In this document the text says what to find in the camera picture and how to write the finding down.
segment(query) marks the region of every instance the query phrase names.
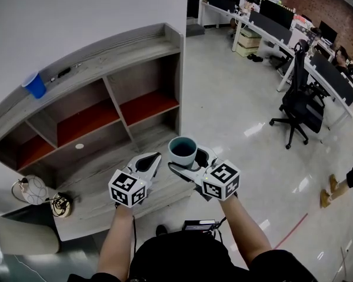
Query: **white lamp shade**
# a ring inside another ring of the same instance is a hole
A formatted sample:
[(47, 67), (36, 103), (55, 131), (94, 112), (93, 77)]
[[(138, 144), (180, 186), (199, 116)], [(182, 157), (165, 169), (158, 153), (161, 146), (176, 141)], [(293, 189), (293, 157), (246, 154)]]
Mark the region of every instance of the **white lamp shade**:
[(26, 176), (27, 184), (24, 184), (22, 195), (29, 204), (39, 205), (48, 198), (47, 187), (43, 180), (33, 174)]

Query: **lamp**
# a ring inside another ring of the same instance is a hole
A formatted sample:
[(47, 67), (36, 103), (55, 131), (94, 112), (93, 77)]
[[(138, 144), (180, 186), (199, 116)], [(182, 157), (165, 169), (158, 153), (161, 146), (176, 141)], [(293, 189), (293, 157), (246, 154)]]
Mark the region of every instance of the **lamp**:
[[(14, 194), (14, 187), (18, 185), (24, 200), (18, 198)], [(52, 199), (48, 198), (48, 190), (43, 180), (30, 174), (22, 180), (18, 180), (12, 185), (11, 189), (14, 198), (23, 203), (40, 205), (43, 203), (51, 203), (52, 214), (55, 217), (66, 217), (71, 213), (72, 198), (65, 193), (58, 192)]]

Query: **black office chair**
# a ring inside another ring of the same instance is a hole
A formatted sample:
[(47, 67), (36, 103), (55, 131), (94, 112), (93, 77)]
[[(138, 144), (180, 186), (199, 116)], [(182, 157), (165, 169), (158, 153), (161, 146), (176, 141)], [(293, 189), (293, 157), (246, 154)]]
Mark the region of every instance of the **black office chair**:
[(292, 85), (282, 98), (280, 111), (284, 111), (288, 118), (272, 118), (269, 122), (274, 125), (275, 122), (287, 123), (291, 125), (289, 143), (286, 145), (290, 149), (294, 130), (297, 129), (305, 138), (304, 144), (308, 144), (308, 138), (300, 124), (305, 124), (313, 132), (319, 133), (323, 121), (324, 109), (318, 102), (314, 101), (307, 93), (307, 77), (304, 70), (305, 55), (309, 49), (307, 42), (300, 39), (295, 45), (295, 66)]
[(301, 15), (301, 17), (305, 18), (307, 21), (310, 21), (312, 23), (312, 20), (309, 17), (307, 17), (306, 15)]

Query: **plastic cup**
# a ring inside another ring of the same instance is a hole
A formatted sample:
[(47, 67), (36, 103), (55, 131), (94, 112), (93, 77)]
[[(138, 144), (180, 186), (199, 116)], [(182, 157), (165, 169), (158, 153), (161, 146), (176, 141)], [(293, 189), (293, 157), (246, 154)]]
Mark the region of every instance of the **plastic cup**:
[(23, 82), (22, 87), (32, 93), (37, 99), (41, 98), (46, 93), (46, 87), (38, 72), (29, 76), (29, 78)]
[(176, 137), (169, 142), (169, 156), (173, 163), (189, 166), (194, 163), (198, 145), (188, 137)]

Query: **brick wall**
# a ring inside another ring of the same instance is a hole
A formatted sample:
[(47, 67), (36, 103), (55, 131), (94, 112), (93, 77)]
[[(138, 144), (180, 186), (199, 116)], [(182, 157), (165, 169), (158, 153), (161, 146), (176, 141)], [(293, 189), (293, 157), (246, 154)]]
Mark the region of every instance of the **brick wall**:
[(337, 33), (335, 47), (343, 46), (353, 59), (353, 7), (344, 0), (281, 0), (284, 5), (295, 8), (319, 27), (324, 21)]

